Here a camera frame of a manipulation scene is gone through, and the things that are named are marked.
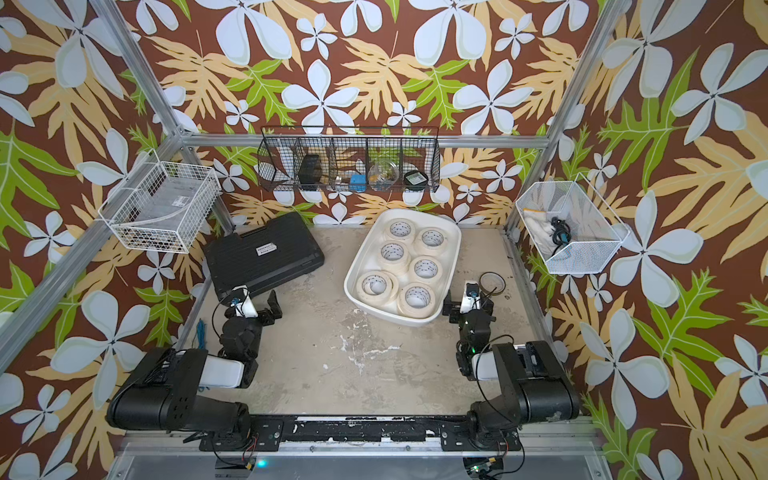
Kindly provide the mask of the masking tape roll two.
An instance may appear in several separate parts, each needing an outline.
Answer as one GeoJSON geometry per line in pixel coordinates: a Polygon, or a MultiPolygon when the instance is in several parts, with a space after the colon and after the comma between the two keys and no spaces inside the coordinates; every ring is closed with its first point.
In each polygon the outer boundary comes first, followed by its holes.
{"type": "Polygon", "coordinates": [[[429,285],[412,282],[401,288],[397,296],[397,308],[404,317],[426,319],[436,311],[437,297],[429,285]]]}

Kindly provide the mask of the masking tape roll four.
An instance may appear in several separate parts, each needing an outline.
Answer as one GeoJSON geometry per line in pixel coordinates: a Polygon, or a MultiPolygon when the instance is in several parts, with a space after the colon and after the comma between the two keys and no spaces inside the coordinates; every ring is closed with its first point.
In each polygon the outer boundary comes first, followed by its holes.
{"type": "Polygon", "coordinates": [[[411,282],[436,286],[443,281],[444,268],[435,257],[417,256],[409,264],[408,277],[411,282]]]}

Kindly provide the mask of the masking tape roll three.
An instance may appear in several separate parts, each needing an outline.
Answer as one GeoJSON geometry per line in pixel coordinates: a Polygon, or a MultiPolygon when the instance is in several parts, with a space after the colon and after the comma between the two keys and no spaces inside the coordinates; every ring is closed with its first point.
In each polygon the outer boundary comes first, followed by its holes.
{"type": "Polygon", "coordinates": [[[411,255],[408,247],[399,241],[384,242],[379,248],[377,262],[380,267],[394,275],[407,272],[411,255]]]}

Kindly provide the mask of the masking tape roll six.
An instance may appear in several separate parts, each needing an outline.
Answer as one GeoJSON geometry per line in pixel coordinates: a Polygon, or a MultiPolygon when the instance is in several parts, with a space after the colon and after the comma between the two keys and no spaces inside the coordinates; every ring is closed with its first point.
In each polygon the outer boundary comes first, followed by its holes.
{"type": "Polygon", "coordinates": [[[414,238],[414,249],[420,255],[438,256],[448,246],[447,233],[439,228],[425,228],[414,238]]]}

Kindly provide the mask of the white plastic storage box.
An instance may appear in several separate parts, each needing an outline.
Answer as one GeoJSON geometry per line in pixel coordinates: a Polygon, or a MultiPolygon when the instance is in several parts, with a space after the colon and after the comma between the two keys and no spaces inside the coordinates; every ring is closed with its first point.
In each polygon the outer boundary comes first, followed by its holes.
{"type": "MultiPolygon", "coordinates": [[[[378,220],[376,220],[356,254],[344,281],[345,294],[353,303],[355,303],[355,305],[377,318],[403,326],[421,327],[426,325],[441,314],[443,300],[449,293],[453,275],[458,263],[461,241],[461,230],[456,224],[449,220],[414,210],[387,210],[379,216],[378,220]],[[371,306],[360,301],[356,295],[356,282],[361,274],[373,270],[383,270],[377,262],[379,248],[384,242],[392,241],[386,237],[384,230],[390,221],[398,218],[404,218],[411,221],[416,227],[416,235],[425,228],[439,228],[444,230],[448,236],[448,246],[445,251],[441,255],[432,256],[441,262],[444,268],[444,277],[439,285],[429,285],[436,294],[437,309],[426,319],[417,320],[404,317],[398,311],[397,296],[402,287],[412,283],[408,277],[408,270],[403,275],[395,275],[399,281],[399,291],[392,302],[383,306],[371,306]]],[[[410,263],[415,257],[422,256],[414,249],[414,240],[411,244],[405,245],[408,247],[411,255],[410,263]]]]}

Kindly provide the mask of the white mesh basket right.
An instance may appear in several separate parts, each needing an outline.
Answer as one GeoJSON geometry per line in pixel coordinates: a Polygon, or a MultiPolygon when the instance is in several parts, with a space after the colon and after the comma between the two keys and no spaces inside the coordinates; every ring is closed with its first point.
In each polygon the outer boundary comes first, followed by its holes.
{"type": "Polygon", "coordinates": [[[537,181],[516,200],[531,241],[553,275],[601,273],[630,229],[584,175],[537,181]]]}

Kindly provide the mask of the masking tape roll one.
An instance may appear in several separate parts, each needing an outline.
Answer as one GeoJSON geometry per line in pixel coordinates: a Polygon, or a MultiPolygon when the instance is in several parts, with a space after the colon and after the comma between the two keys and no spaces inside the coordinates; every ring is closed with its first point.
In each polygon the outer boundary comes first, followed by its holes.
{"type": "Polygon", "coordinates": [[[386,270],[364,272],[356,282],[357,298],[371,306],[383,306],[392,302],[398,291],[397,277],[386,270]]]}

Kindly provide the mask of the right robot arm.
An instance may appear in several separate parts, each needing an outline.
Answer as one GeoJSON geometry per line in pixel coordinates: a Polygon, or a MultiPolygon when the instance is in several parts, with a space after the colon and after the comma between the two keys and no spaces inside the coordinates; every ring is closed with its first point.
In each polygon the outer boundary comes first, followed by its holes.
{"type": "Polygon", "coordinates": [[[576,390],[548,342],[516,345],[509,334],[492,335],[492,297],[497,293],[468,281],[462,298],[446,296],[442,309],[458,326],[460,373],[479,390],[484,381],[499,385],[497,397],[482,393],[467,413],[468,437],[478,446],[509,441],[527,424],[574,420],[581,412],[576,390]]]}

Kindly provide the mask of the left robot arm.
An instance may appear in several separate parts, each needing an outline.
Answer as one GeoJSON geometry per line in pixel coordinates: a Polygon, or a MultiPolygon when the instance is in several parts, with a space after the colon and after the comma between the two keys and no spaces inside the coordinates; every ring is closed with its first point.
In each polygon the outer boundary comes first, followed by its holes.
{"type": "Polygon", "coordinates": [[[110,400],[106,420],[127,431],[189,431],[243,436],[248,408],[199,394],[210,389],[246,389],[258,370],[263,329],[282,318],[277,292],[256,309],[243,286],[224,298],[226,321],[215,355],[204,348],[158,347],[147,353],[110,400]]]}

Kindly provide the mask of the masking tape roll five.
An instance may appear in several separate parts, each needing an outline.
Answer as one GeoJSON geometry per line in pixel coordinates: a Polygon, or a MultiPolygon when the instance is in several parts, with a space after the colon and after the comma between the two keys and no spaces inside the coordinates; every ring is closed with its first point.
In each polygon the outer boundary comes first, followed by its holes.
{"type": "Polygon", "coordinates": [[[415,225],[404,218],[398,218],[390,221],[384,230],[386,237],[392,241],[399,241],[404,244],[411,244],[416,235],[415,225]]]}

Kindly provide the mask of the black box in basket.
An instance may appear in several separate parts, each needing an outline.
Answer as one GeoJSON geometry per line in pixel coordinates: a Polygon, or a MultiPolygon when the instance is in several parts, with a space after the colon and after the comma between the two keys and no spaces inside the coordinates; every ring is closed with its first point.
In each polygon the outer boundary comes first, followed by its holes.
{"type": "Polygon", "coordinates": [[[307,190],[316,188],[321,183],[322,177],[323,168],[320,156],[317,154],[304,155],[298,171],[300,186],[307,190]]]}

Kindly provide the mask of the blue box in basket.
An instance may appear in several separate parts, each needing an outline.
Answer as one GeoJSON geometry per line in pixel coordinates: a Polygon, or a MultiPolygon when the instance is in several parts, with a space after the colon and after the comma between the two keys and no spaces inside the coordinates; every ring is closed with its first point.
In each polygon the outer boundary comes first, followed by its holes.
{"type": "Polygon", "coordinates": [[[349,180],[349,190],[362,193],[367,190],[367,178],[364,174],[354,174],[349,180]]]}

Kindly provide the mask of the black plastic tool case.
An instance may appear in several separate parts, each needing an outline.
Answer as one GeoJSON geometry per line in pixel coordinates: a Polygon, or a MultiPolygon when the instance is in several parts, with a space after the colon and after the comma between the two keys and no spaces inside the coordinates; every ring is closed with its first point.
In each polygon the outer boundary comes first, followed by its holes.
{"type": "Polygon", "coordinates": [[[301,215],[269,220],[246,233],[232,233],[204,247],[220,300],[239,287],[252,296],[272,290],[324,264],[325,255],[301,215]]]}

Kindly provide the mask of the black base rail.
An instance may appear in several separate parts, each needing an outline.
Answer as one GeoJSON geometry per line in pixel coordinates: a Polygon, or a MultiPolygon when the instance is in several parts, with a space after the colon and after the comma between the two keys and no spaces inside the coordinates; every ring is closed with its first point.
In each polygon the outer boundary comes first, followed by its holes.
{"type": "Polygon", "coordinates": [[[486,429],[473,416],[301,416],[252,415],[226,432],[200,432],[186,438],[198,440],[202,451],[276,452],[289,443],[439,443],[446,452],[522,449],[516,427],[486,429]]]}

